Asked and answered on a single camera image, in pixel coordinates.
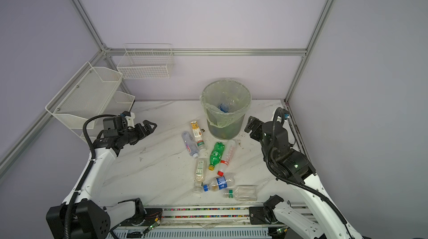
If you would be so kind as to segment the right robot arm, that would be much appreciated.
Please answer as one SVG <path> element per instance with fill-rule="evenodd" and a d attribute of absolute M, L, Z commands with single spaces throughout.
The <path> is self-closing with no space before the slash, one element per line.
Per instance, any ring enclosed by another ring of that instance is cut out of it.
<path fill-rule="evenodd" d="M 263 160 L 278 181 L 291 186 L 304 200 L 314 220 L 290 206 L 279 195 L 270 196 L 262 207 L 250 209 L 251 221 L 282 223 L 304 239 L 361 239 L 323 187 L 307 156 L 291 147 L 284 122 L 270 122 L 251 116 L 244 131 L 261 145 Z"/>

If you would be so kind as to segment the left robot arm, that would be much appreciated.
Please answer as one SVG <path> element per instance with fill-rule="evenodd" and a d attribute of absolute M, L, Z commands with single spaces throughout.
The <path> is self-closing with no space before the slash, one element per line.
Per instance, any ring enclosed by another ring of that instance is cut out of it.
<path fill-rule="evenodd" d="M 90 155 L 76 185 L 59 206 L 46 214 L 50 231 L 56 239 L 104 239 L 122 222 L 140 224 L 147 212 L 140 198 L 101 206 L 99 195 L 107 173 L 126 145 L 135 145 L 153 134 L 157 124 L 148 120 L 135 124 L 134 115 L 103 114 L 91 117 L 82 133 Z"/>

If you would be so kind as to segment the bottle blue label white cap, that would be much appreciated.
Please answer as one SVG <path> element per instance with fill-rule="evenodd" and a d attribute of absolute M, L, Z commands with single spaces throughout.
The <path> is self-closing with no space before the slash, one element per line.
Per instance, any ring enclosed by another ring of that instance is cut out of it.
<path fill-rule="evenodd" d="M 232 113 L 234 111 L 234 104 L 233 103 L 221 103 L 218 106 L 218 109 L 223 113 Z"/>

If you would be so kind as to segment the clear bottle sunflower label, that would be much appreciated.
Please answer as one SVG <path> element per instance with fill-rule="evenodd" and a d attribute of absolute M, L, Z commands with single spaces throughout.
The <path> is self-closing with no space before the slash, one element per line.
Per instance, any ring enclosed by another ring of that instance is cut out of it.
<path fill-rule="evenodd" d="M 196 142 L 196 144 L 198 146 L 198 149 L 200 151 L 207 150 L 205 141 L 203 140 L 202 130 L 200 129 L 200 127 L 198 125 L 198 122 L 196 120 L 192 121 L 191 122 L 191 127 L 192 127 L 193 136 L 195 138 L 195 142 Z"/>

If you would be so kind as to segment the small bottle green white label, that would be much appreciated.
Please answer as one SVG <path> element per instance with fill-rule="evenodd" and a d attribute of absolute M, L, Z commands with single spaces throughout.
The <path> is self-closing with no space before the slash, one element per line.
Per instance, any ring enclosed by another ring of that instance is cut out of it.
<path fill-rule="evenodd" d="M 198 158 L 196 160 L 196 167 L 194 172 L 195 182 L 193 187 L 193 191 L 195 193 L 201 193 L 204 191 L 203 182 L 205 180 L 206 167 L 207 167 L 207 159 Z"/>

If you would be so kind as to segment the clear crushed bottle white label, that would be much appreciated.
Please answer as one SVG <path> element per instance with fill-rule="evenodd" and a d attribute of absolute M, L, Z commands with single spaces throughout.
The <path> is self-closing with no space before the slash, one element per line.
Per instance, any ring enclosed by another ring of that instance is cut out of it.
<path fill-rule="evenodd" d="M 193 158 L 198 158 L 200 150 L 196 142 L 194 141 L 192 135 L 189 132 L 185 131 L 182 133 L 181 137 L 186 149 L 188 150 L 189 155 Z"/>

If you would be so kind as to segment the green soda bottle yellow cap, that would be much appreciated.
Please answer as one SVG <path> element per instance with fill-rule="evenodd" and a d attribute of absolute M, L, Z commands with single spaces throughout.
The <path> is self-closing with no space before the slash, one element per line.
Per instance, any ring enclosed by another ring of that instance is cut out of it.
<path fill-rule="evenodd" d="M 225 145 L 222 142 L 217 142 L 214 145 L 214 148 L 210 154 L 210 163 L 208 165 L 208 169 L 213 171 L 215 166 L 217 166 L 221 162 L 222 155 L 225 150 Z"/>

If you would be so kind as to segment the clear bottle red cap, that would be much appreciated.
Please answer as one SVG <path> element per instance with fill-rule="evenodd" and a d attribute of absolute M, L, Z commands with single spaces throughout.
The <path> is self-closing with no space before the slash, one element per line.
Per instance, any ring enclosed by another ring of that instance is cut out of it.
<path fill-rule="evenodd" d="M 229 140 L 226 144 L 225 151 L 222 155 L 222 159 L 220 161 L 220 166 L 217 172 L 218 176 L 223 176 L 226 169 L 230 165 L 231 160 L 233 159 L 233 156 L 237 149 L 237 142 L 235 140 Z"/>

